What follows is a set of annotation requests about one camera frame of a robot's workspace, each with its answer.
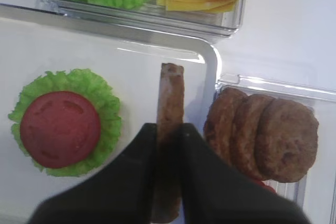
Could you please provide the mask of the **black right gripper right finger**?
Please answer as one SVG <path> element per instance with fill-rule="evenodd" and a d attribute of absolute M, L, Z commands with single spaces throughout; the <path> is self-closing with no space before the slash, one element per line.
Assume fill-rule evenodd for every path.
<path fill-rule="evenodd" d="M 224 164 L 193 124 L 183 123 L 179 137 L 186 223 L 309 223 L 295 203 Z"/>

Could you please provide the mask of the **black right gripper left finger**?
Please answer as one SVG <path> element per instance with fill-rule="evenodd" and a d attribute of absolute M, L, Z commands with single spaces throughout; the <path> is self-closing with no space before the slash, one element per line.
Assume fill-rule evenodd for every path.
<path fill-rule="evenodd" d="M 29 223 L 150 223 L 156 125 L 144 124 L 105 168 L 44 200 Z"/>

